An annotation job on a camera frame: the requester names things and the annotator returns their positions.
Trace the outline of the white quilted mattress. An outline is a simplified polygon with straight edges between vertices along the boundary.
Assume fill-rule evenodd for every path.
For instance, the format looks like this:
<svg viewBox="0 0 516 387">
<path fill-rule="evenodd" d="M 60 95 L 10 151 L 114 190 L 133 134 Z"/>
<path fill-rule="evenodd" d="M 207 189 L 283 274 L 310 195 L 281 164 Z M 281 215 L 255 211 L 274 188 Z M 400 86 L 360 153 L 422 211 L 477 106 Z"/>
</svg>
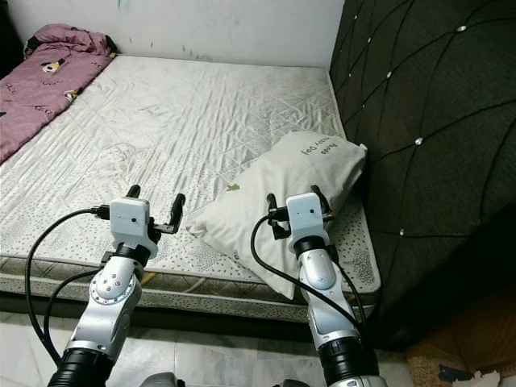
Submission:
<svg viewBox="0 0 516 387">
<path fill-rule="evenodd" d="M 345 137 L 335 90 L 321 68 L 218 64 L 119 56 L 64 113 L 0 167 L 0 291 L 23 296 L 30 247 L 73 210 L 110 203 L 143 188 L 152 214 L 169 218 L 185 195 L 183 225 L 284 135 L 313 131 Z M 371 314 L 381 277 L 361 199 L 333 206 L 332 242 Z M 71 218 L 38 248 L 34 295 L 52 294 L 89 272 L 113 247 L 110 225 Z M 139 306 L 305 323 L 305 300 L 287 300 L 243 263 L 188 231 L 163 236 L 155 273 Z"/>
</svg>

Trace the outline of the brown floor rug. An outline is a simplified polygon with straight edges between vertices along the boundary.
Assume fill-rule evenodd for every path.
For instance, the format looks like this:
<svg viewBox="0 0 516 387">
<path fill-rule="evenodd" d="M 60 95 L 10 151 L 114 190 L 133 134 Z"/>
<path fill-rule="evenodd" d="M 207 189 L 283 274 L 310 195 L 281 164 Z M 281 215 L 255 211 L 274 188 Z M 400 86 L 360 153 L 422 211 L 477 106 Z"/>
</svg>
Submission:
<svg viewBox="0 0 516 387">
<path fill-rule="evenodd" d="M 406 360 L 416 387 L 516 387 L 516 320 L 451 324 Z"/>
</svg>

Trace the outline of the cream pillow with green leaf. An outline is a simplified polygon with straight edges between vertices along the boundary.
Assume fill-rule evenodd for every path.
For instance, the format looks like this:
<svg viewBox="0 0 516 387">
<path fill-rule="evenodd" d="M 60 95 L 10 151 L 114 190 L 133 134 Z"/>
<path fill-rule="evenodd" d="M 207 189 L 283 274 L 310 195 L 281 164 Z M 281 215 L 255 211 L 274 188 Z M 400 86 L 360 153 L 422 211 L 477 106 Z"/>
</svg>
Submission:
<svg viewBox="0 0 516 387">
<path fill-rule="evenodd" d="M 268 195 L 277 203 L 309 194 L 317 185 L 333 211 L 342 209 L 364 167 L 366 150 L 338 136 L 295 131 L 254 159 L 190 224 L 192 236 L 250 269 L 273 291 L 289 300 L 296 287 L 261 268 L 250 250 L 250 237 L 259 218 L 268 213 Z"/>
</svg>

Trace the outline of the dark tufted headboard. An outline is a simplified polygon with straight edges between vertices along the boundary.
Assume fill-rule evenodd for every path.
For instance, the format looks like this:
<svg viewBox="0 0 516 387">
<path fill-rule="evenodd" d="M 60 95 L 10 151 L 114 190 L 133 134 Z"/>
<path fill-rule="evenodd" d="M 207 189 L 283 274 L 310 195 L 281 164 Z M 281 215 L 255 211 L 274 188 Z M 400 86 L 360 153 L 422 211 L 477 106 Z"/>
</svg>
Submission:
<svg viewBox="0 0 516 387">
<path fill-rule="evenodd" d="M 331 82 L 403 349 L 516 283 L 516 0 L 345 0 Z"/>
</svg>

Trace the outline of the pink cartoon print blanket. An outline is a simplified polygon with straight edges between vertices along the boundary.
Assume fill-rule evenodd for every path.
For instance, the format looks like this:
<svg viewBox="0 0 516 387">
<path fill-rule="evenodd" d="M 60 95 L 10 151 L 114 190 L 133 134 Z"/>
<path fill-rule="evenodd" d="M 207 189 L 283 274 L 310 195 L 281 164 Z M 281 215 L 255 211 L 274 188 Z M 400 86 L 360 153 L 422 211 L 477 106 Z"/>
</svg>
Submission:
<svg viewBox="0 0 516 387">
<path fill-rule="evenodd" d="M 37 30 L 23 62 L 0 80 L 0 161 L 63 113 L 118 54 L 106 34 L 66 23 Z"/>
</svg>

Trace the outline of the grey left robot leg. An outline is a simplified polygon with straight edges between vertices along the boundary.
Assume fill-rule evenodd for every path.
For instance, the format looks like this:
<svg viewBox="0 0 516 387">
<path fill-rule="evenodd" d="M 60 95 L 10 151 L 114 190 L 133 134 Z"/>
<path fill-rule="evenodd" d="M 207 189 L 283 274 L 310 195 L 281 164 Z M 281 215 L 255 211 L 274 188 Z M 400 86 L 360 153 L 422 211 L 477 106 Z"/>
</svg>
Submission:
<svg viewBox="0 0 516 387">
<path fill-rule="evenodd" d="M 173 372 L 159 372 L 148 376 L 139 387 L 181 387 L 181 384 Z"/>
</svg>

